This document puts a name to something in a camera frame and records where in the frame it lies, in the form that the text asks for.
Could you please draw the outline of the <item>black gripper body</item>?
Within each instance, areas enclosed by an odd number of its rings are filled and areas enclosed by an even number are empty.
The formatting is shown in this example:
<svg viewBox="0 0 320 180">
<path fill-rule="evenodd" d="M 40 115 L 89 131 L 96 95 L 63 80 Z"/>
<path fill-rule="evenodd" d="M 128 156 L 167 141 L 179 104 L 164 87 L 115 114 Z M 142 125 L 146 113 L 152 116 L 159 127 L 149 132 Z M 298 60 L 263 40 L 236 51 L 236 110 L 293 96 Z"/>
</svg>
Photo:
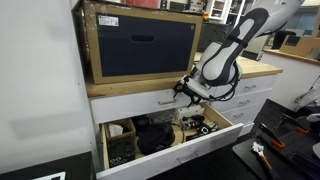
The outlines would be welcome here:
<svg viewBox="0 0 320 180">
<path fill-rule="evenodd" d="M 214 101 L 215 98 L 208 92 L 206 87 L 194 80 L 191 76 L 184 76 L 173 87 L 174 97 L 178 93 L 184 93 L 190 98 L 191 104 L 199 104 L 202 100 Z"/>
</svg>

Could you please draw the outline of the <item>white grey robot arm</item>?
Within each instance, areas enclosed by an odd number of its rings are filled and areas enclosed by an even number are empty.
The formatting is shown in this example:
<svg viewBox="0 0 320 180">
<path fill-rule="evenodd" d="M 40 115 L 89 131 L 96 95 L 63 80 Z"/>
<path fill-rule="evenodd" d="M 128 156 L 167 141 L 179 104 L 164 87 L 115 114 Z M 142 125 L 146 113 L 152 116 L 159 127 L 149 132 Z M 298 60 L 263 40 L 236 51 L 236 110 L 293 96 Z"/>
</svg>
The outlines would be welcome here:
<svg viewBox="0 0 320 180">
<path fill-rule="evenodd" d="M 233 98 L 242 75 L 236 58 L 259 36 L 281 29 L 305 0 L 255 0 L 222 43 L 211 43 L 189 75 L 173 88 L 174 97 L 183 93 L 190 104 L 201 100 L 215 102 Z"/>
</svg>

